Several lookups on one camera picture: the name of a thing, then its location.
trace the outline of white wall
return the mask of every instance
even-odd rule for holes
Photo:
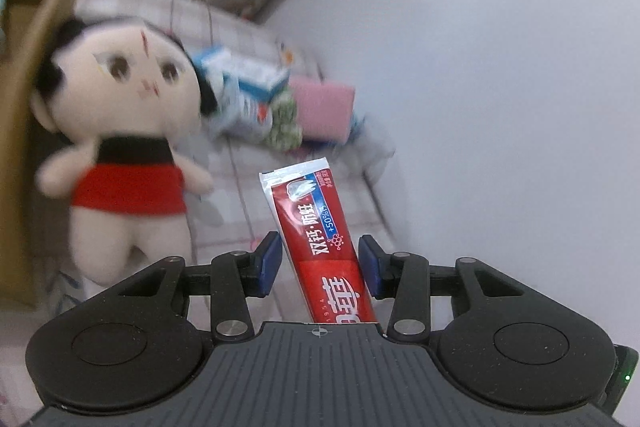
[[[393,135],[400,247],[479,257],[640,348],[640,0],[285,0],[267,25]]]

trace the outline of stuffed toy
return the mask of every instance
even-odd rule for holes
[[[206,194],[213,180],[172,144],[216,107],[180,42],[158,28],[137,19],[60,28],[31,108],[73,145],[40,166],[36,185],[70,197],[70,251],[85,277],[117,282],[132,247],[150,261],[190,256],[182,191]]]

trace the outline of red item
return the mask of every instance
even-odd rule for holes
[[[326,168],[311,171],[318,166]],[[292,178],[288,172],[304,175]],[[261,179],[273,198],[276,218],[313,320],[375,322],[326,159],[262,174]]]
[[[183,185],[175,165],[98,164],[80,180],[71,204],[119,214],[183,214]]]

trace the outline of cardboard box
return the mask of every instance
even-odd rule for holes
[[[34,170],[28,161],[29,98],[49,38],[72,15],[75,1],[7,2],[8,49],[0,58],[0,307],[36,302],[26,226]]]

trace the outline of red toothpaste tube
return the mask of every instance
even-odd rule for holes
[[[326,158],[260,174],[311,317],[375,322]]]

